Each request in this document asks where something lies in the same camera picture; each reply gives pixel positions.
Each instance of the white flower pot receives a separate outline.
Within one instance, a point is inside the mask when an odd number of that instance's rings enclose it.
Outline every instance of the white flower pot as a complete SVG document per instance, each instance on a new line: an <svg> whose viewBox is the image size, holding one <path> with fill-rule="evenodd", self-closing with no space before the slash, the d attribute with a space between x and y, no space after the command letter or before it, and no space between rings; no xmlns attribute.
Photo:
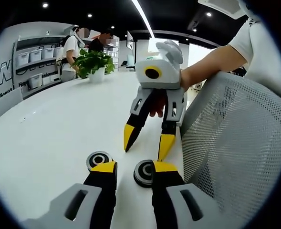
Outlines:
<svg viewBox="0 0 281 229"><path fill-rule="evenodd" d="M89 82L102 83L104 80L105 68L99 68L94 74L88 74Z"/></svg>

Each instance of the potted plant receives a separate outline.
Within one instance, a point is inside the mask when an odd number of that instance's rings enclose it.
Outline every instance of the potted plant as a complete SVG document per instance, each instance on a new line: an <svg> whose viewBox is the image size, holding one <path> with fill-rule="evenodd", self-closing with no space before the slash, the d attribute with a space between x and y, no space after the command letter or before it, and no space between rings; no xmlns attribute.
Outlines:
<svg viewBox="0 0 281 229"><path fill-rule="evenodd" d="M79 76L82 79L90 78L90 82L100 83L105 73L114 71L113 59L104 52L80 50L80 56L75 59L74 65L79 67Z"/></svg>

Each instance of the green leaves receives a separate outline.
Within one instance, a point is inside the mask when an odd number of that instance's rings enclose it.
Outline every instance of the green leaves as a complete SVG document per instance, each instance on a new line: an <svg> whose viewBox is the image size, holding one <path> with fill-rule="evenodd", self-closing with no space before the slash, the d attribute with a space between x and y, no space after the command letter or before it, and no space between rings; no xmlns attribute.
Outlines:
<svg viewBox="0 0 281 229"><path fill-rule="evenodd" d="M78 74L82 79L87 78L89 73L94 74L99 68L105 67L106 73L114 71L113 59L104 52L80 50L80 56L75 59L73 65L79 67Z"/></svg>

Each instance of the white sleeve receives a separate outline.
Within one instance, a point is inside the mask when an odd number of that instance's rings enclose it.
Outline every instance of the white sleeve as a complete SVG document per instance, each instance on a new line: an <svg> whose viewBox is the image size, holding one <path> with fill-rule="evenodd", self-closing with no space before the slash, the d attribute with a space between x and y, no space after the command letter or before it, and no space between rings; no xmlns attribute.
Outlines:
<svg viewBox="0 0 281 229"><path fill-rule="evenodd" d="M241 54L241 56L244 57L244 59L250 63L251 59L253 57L253 48L251 46L250 41L250 22L247 20L236 36L231 40L229 43L231 47L233 47L235 50L237 50L238 53Z"/></svg>
<svg viewBox="0 0 281 229"><path fill-rule="evenodd" d="M75 38L74 36L70 36L64 45L65 55L67 51L74 50L74 49L75 49Z"/></svg>

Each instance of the circular sensor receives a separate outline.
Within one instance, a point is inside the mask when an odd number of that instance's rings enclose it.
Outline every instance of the circular sensor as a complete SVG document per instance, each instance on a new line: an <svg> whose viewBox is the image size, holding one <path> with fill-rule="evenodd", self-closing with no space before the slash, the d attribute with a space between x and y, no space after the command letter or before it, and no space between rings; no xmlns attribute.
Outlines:
<svg viewBox="0 0 281 229"><path fill-rule="evenodd" d="M134 180L141 186L150 188L152 186L152 160L139 162L134 170Z"/></svg>
<svg viewBox="0 0 281 229"><path fill-rule="evenodd" d="M99 164L113 161L112 157L105 151L93 152L86 159L86 165L89 171Z"/></svg>
<svg viewBox="0 0 281 229"><path fill-rule="evenodd" d="M145 70L145 74L150 79L157 79L161 76L161 70L156 66L148 66Z"/></svg>

